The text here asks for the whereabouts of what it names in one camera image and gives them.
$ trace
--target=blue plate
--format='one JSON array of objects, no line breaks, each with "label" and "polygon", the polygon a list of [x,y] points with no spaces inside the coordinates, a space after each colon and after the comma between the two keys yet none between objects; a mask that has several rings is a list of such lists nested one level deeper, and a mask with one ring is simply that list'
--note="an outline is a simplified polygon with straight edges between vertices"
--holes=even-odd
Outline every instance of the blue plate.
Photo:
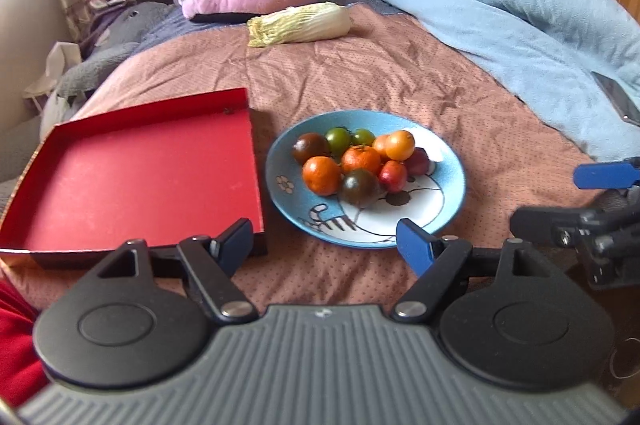
[{"label": "blue plate", "polygon": [[[305,132],[325,134],[338,126],[369,129],[375,135],[406,129],[414,135],[416,147],[424,148],[435,162],[435,170],[431,176],[410,178],[403,193],[381,196],[361,211],[338,196],[317,196],[306,188],[291,148]],[[435,233],[450,222],[465,198],[465,172],[449,145],[411,120],[363,110],[313,116],[281,134],[267,156],[266,180],[273,203],[294,225],[329,243],[352,248],[396,246],[396,225],[403,217]]]}]

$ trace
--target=gray rubber grip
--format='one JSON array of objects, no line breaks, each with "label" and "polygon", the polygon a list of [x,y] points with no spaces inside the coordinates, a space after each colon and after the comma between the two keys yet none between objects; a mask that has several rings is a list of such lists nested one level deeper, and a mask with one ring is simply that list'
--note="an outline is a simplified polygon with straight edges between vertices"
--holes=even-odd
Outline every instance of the gray rubber grip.
[{"label": "gray rubber grip", "polygon": [[33,425],[611,425],[625,410],[591,384],[505,391],[463,372],[430,330],[377,306],[272,306],[221,329],[190,367],[121,393],[51,385],[20,409]]}]

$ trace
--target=flower pattern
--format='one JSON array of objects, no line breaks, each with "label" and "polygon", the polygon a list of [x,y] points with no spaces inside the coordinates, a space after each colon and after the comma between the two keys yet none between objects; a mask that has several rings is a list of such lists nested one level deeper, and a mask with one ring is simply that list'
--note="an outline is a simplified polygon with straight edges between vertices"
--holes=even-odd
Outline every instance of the flower pattern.
[{"label": "flower pattern", "polygon": [[286,176],[277,176],[276,183],[278,184],[278,187],[284,190],[287,194],[293,194],[293,182],[289,181],[289,178]]}]

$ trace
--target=pink bedspread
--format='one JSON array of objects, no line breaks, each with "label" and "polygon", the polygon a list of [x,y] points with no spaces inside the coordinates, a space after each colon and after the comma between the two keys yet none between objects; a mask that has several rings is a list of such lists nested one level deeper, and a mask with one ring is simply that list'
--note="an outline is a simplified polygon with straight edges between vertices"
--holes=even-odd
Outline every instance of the pink bedspread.
[{"label": "pink bedspread", "polygon": [[[593,198],[572,183],[575,165],[588,158],[487,73],[408,15],[382,16],[355,6],[351,17],[353,28],[343,38],[265,49],[247,47],[245,27],[182,36],[120,65],[78,116],[244,86],[254,110],[260,174],[276,135],[308,116],[350,108],[406,116],[460,156],[466,202],[444,233],[478,246],[500,246],[517,206],[580,206]],[[234,277],[261,309],[294,301],[389,305],[414,282],[395,249],[330,245],[288,223],[266,189],[262,197],[270,253],[249,259]],[[79,275],[9,274],[40,308]]]}]

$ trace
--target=red box lid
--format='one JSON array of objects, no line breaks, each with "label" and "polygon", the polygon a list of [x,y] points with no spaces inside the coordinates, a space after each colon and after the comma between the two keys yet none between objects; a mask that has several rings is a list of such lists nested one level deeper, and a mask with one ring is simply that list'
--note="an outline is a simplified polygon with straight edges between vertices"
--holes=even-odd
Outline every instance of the red box lid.
[{"label": "red box lid", "polygon": [[240,217],[264,231],[244,88],[56,126],[6,209],[0,249],[172,245]]}]

